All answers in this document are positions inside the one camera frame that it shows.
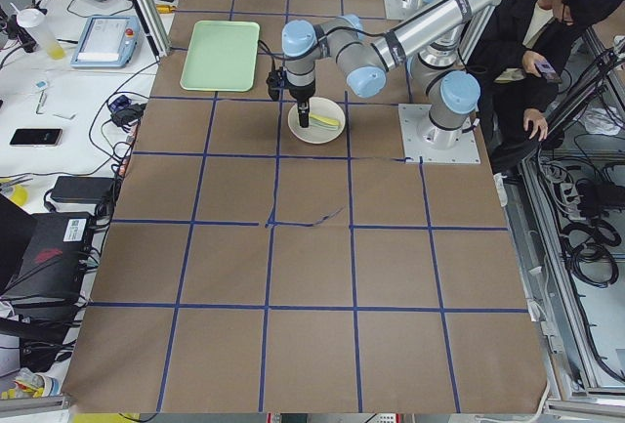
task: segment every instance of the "hand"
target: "hand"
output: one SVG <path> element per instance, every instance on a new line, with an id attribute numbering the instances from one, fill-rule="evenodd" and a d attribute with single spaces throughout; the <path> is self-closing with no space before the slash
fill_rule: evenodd
<path id="1" fill-rule="evenodd" d="M 523 65 L 523 69 L 527 74 L 533 74 L 534 76 L 538 76 L 540 78 L 540 73 L 536 69 L 536 62 L 545 61 L 545 57 L 540 55 L 533 50 L 528 50 L 523 54 L 523 58 L 521 64 Z"/>
<path id="2" fill-rule="evenodd" d="M 537 108 L 527 108 L 523 113 L 523 130 L 526 132 L 529 131 L 529 124 L 531 123 L 531 135 L 529 135 L 529 140 L 534 138 L 538 132 L 538 141 L 542 142 L 545 138 L 547 138 L 547 119 L 543 115 L 543 113 Z"/>

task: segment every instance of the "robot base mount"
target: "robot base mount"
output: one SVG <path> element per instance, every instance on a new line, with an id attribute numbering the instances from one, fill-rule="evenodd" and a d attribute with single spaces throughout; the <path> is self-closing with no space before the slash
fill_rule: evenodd
<path id="1" fill-rule="evenodd" d="M 399 123 L 401 125 L 401 139 L 403 140 L 403 153 L 407 163 L 419 163 L 422 159 L 425 163 L 439 164 L 480 164 L 476 137 L 471 129 L 471 121 L 463 125 L 468 130 L 462 133 L 457 131 L 454 136 L 455 144 L 451 148 L 436 149 L 427 140 L 427 136 L 420 135 L 423 122 L 429 119 L 430 106 L 428 105 L 399 105 Z"/>

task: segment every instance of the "sticker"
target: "sticker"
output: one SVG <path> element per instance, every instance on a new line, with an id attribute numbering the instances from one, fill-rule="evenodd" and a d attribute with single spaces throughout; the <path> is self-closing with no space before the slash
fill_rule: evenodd
<path id="1" fill-rule="evenodd" d="M 82 234 L 87 227 L 87 220 L 69 220 L 65 229 L 63 242 L 77 242 L 82 240 Z"/>

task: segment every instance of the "person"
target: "person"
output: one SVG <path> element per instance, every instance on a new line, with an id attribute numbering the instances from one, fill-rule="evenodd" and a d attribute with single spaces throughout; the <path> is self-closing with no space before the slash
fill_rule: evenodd
<path id="1" fill-rule="evenodd" d="M 537 63 L 547 61 L 560 75 L 573 43 L 622 1 L 506 0 L 495 9 L 468 62 L 481 87 L 480 127 L 493 174 L 514 168 L 547 137 L 544 112 L 558 84 L 542 77 Z"/>

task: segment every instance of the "table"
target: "table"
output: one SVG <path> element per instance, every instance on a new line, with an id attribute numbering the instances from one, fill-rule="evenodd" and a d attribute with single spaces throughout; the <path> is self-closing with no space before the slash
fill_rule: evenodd
<path id="1" fill-rule="evenodd" d="M 490 169 L 403 162 L 404 69 L 364 101 L 319 63 L 349 122 L 324 146 L 267 97 L 267 55 L 249 92 L 179 85 L 197 21 L 255 21 L 279 51 L 286 21 L 346 13 L 392 24 L 382 0 L 180 0 L 63 385 L 79 411 L 535 410 L 545 371 Z"/>
<path id="2" fill-rule="evenodd" d="M 43 0 L 41 3 L 41 7 L 48 10 L 47 21 L 55 35 L 73 41 L 80 37 L 86 18 L 90 15 L 110 15 L 130 6 L 128 0 Z M 85 18 L 71 14 L 67 8 Z M 123 14 L 133 15 L 134 11 Z M 161 15 L 168 30 L 173 16 Z M 125 82 L 127 84 L 123 85 L 120 92 L 148 96 L 158 69 L 158 63 L 144 37 L 140 37 L 133 58 L 123 68 L 72 68 L 69 61 L 75 45 L 62 42 L 62 46 L 66 51 L 62 60 L 52 60 L 40 50 L 32 54 L 18 51 L 8 58 L 5 68 L 0 71 L 0 98 L 4 101 L 0 109 L 0 176 L 34 174 L 33 180 L 25 185 L 28 200 L 22 207 L 29 213 L 46 211 L 43 195 L 54 185 L 59 174 L 112 176 L 112 161 L 90 143 L 90 127 L 93 142 L 108 152 L 111 152 L 110 145 L 125 141 L 127 134 L 114 125 L 105 125 L 101 131 L 103 124 L 110 119 L 108 110 L 102 105 Z M 1 52 L 0 60 L 10 50 L 8 48 Z M 49 87 L 45 90 L 43 106 L 38 106 L 41 95 L 35 83 L 41 80 L 47 81 Z M 130 97 L 137 102 L 146 100 L 136 94 Z M 61 128 L 62 139 L 53 148 L 10 147 L 11 136 L 20 127 Z M 125 149 L 126 146 L 122 145 L 117 153 L 121 155 Z M 64 204 L 59 209 L 93 211 L 93 206 Z M 102 233 L 96 235 L 96 247 L 101 246 L 103 237 Z M 94 275 L 85 276 L 81 291 L 85 296 L 91 292 L 93 278 Z M 65 341 L 74 339 L 76 334 L 77 330 L 70 330 Z M 55 364 L 48 374 L 62 381 L 67 366 L 68 361 Z"/>

